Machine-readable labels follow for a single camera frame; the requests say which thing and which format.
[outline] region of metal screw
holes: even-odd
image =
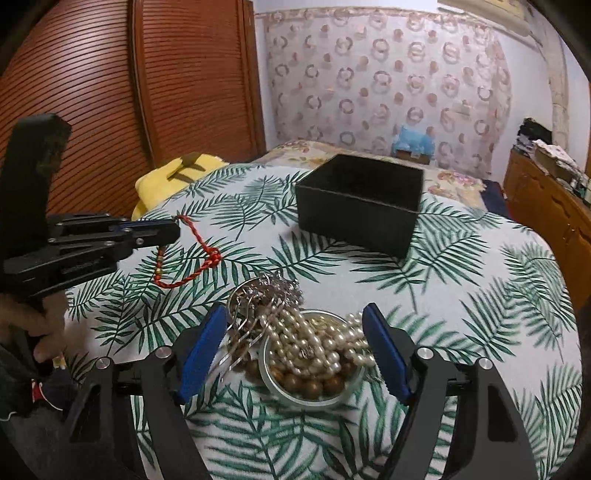
[[[111,359],[108,356],[102,356],[95,362],[95,367],[99,370],[104,370],[111,364]]]
[[[161,346],[156,349],[156,356],[158,358],[168,358],[173,353],[173,349],[169,346]]]
[[[478,360],[478,365],[484,370],[490,370],[492,368],[492,361],[489,358],[481,358]]]
[[[417,355],[421,357],[423,360],[430,360],[433,358],[433,350],[425,347],[421,347],[417,350]]]

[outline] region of cardboard box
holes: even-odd
[[[422,192],[419,168],[337,155],[295,186],[298,222],[302,230],[401,259]]]

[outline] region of wooden dresser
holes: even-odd
[[[591,295],[591,210],[516,152],[511,152],[504,188],[513,218],[552,248],[576,313]]]

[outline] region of tablecloth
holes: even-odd
[[[524,419],[540,478],[548,478],[573,447],[582,389],[574,315],[548,245],[520,224],[424,193],[408,256],[396,262],[299,230],[294,185],[308,173],[232,165],[150,212],[146,218],[191,216],[223,261],[164,291],[152,282],[156,249],[140,249],[118,272],[70,290],[74,375],[100,356],[125,362],[172,344],[236,285],[280,270],[300,281],[306,308],[344,315],[375,302],[418,345],[458,362],[490,357]],[[184,277],[203,258],[182,227],[166,251],[163,280]],[[141,398],[132,404],[148,474],[159,478]],[[450,398],[430,478],[443,471],[455,406]],[[238,372],[206,385],[183,411],[211,474],[227,480],[375,478],[405,414],[375,378],[334,410],[303,413],[280,407]]]

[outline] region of folded clothes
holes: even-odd
[[[190,183],[225,165],[219,157],[193,152],[152,170],[135,182],[139,202],[131,219],[137,220]]]

